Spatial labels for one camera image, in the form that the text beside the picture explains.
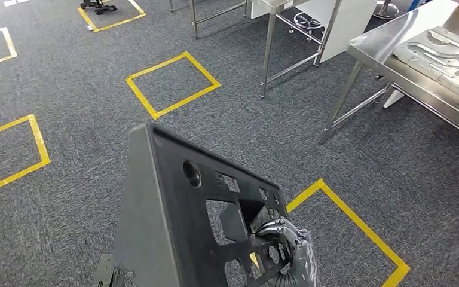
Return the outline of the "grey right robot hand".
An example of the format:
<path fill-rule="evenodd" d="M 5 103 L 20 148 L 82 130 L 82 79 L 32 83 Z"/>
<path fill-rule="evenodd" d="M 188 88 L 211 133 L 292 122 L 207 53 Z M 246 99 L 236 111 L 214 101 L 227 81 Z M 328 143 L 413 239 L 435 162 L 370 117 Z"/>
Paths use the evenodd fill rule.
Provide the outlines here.
<path fill-rule="evenodd" d="M 320 286 L 319 268 L 314 255 L 311 233 L 294 226 L 285 217 L 263 223 L 256 231 L 258 237 L 277 236 L 286 239 L 292 251 L 288 271 L 278 271 L 271 277 L 268 286 Z"/>

